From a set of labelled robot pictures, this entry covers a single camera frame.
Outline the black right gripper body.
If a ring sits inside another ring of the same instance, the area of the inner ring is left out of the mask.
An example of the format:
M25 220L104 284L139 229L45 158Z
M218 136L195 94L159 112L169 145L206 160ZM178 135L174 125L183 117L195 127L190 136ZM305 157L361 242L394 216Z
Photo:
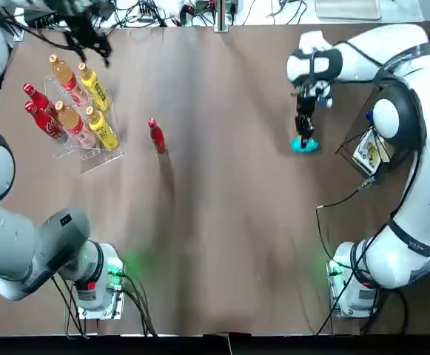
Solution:
M313 116L317 99L307 94L297 94L297 118L307 119Z

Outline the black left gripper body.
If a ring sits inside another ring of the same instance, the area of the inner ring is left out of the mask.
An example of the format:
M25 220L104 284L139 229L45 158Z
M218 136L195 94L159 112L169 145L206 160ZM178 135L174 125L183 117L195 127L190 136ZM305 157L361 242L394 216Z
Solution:
M101 36L94 29L90 16L87 13L77 13L73 16L66 16L66 23L70 29L70 35L78 44L101 44Z

